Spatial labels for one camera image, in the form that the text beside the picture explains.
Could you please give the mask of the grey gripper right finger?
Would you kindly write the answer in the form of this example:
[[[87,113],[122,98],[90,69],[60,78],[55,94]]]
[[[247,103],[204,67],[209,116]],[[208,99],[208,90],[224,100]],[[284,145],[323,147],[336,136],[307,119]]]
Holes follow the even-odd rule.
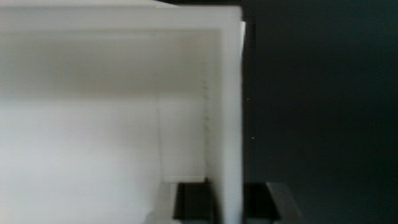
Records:
[[[243,224],[305,224],[284,183],[243,184]]]

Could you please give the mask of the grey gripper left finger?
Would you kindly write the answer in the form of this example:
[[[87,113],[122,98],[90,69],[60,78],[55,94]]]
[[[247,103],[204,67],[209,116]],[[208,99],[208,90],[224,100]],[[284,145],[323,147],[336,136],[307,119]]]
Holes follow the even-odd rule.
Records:
[[[213,224],[215,197],[208,181],[177,184],[172,219],[181,224]]]

